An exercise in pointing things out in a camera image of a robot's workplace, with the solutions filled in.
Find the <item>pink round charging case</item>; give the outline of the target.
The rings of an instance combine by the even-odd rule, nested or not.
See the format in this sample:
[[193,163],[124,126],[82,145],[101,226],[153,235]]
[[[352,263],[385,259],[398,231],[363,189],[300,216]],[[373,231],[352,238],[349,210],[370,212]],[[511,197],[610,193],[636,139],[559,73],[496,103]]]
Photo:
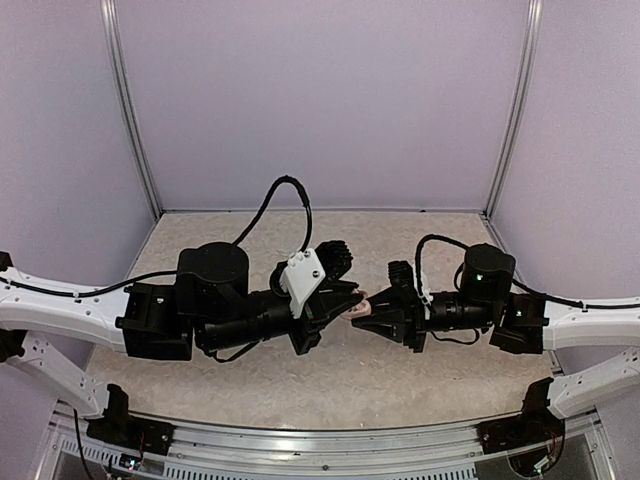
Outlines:
[[343,312],[340,317],[351,321],[354,319],[370,316],[371,313],[372,307],[370,302],[367,299],[363,299],[358,304]]

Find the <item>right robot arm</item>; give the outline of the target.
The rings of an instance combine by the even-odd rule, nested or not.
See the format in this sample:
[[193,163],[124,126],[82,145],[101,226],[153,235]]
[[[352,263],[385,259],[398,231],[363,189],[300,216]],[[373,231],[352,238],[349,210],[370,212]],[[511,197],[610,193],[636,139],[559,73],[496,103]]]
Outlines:
[[341,310],[358,329],[418,353],[426,337],[447,341],[470,330],[511,354],[542,354],[579,346],[621,346],[623,352],[592,367],[532,383],[511,433],[535,442],[551,424],[613,399],[639,385],[639,303],[570,300],[537,292],[514,278],[513,256],[489,244],[464,249],[452,292],[428,293],[418,264],[394,261],[390,285],[371,297],[350,292]]

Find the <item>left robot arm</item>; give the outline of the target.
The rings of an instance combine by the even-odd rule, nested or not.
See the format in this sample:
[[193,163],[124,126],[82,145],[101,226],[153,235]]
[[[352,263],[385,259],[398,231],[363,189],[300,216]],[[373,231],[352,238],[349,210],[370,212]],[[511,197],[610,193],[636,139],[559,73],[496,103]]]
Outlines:
[[173,283],[146,274],[110,287],[29,276],[1,257],[1,360],[39,381],[121,445],[140,434],[117,386],[88,377],[50,344],[53,335],[83,340],[133,358],[188,361],[195,350],[241,356],[286,336],[303,355],[323,329],[362,301],[345,279],[345,243],[329,241],[280,263],[275,283],[249,288],[249,258],[238,245],[213,242],[179,254]]

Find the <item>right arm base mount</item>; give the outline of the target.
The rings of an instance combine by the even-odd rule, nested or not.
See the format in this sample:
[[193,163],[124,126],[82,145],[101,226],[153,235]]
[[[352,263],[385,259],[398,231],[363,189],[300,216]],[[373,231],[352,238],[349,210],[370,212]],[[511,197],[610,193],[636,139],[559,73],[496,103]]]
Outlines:
[[483,421],[477,433],[484,454],[518,449],[565,435],[565,422],[551,413],[548,393],[553,379],[532,383],[519,413]]

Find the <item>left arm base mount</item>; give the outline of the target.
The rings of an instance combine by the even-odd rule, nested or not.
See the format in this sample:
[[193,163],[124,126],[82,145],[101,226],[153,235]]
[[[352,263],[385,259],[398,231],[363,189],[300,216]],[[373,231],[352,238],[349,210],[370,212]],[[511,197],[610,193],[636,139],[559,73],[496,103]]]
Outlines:
[[101,417],[88,420],[89,438],[143,454],[166,456],[175,426],[171,423],[134,416],[129,412],[129,396],[116,384],[108,384],[108,402]]

